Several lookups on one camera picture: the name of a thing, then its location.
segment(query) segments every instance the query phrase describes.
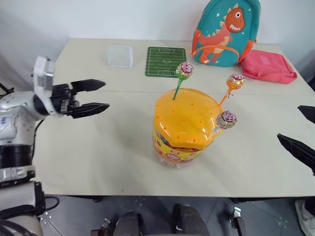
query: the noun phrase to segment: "dinosaur print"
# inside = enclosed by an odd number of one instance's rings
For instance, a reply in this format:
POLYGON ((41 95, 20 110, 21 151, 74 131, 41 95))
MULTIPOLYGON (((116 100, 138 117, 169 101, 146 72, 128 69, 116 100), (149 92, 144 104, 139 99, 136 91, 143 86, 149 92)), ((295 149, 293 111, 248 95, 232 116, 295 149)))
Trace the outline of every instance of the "dinosaur print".
POLYGON ((244 28, 245 21, 243 17, 243 10, 238 7, 238 4, 235 4, 233 9, 229 8, 227 15, 224 16, 224 19, 225 22, 220 22, 221 29, 217 29, 216 32, 212 33, 212 35, 208 34, 207 36, 204 36, 201 33, 201 30, 196 29, 194 35, 194 45, 192 46, 193 49, 196 47, 198 42, 203 46, 213 45, 213 47, 206 47, 202 50, 199 61, 203 64, 210 63, 208 59, 210 54, 213 54, 211 61, 213 63, 218 63, 218 57, 221 56, 227 44, 233 40, 231 33, 239 33, 244 28))

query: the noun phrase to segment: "green mat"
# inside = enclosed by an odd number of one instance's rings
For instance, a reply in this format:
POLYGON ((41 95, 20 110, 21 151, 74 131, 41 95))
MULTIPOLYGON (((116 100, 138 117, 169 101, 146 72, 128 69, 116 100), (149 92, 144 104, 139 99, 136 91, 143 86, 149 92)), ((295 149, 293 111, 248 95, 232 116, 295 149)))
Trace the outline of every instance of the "green mat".
POLYGON ((146 76, 177 77, 176 68, 186 61, 184 48, 149 47, 146 76))

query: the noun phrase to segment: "pink pouch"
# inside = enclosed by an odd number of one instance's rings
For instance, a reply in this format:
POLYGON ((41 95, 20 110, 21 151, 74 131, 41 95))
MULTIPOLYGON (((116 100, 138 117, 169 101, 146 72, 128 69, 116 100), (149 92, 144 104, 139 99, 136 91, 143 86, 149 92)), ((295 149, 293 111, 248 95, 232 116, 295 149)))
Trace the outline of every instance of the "pink pouch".
POLYGON ((297 78, 286 59, 276 53, 251 50, 241 65, 243 74, 253 79, 289 84, 297 78))

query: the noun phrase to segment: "floor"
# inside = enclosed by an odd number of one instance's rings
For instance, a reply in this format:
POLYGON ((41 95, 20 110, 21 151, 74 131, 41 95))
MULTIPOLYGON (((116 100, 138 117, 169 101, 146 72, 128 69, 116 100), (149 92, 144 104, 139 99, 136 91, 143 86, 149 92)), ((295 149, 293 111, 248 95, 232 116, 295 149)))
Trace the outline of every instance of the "floor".
MULTIPOLYGON (((224 212, 242 210, 248 236, 303 236, 294 199, 273 199, 235 204, 228 198, 109 196, 95 203, 89 199, 58 196, 60 204, 41 216, 44 236, 89 236, 105 217, 116 221, 130 210, 141 213, 146 234, 171 233, 171 212, 176 203, 199 211, 211 236, 238 236, 224 212)), ((47 207, 54 204, 47 200, 47 207)))

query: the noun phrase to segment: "dinosaur backpack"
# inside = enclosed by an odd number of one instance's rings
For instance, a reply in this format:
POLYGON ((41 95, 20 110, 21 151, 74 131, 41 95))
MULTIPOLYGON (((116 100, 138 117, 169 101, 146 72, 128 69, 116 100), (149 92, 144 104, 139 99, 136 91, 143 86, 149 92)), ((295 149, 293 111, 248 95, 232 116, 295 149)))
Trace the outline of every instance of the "dinosaur backpack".
POLYGON ((258 0, 211 0, 194 33, 191 53, 202 64, 233 66, 256 42, 258 0))

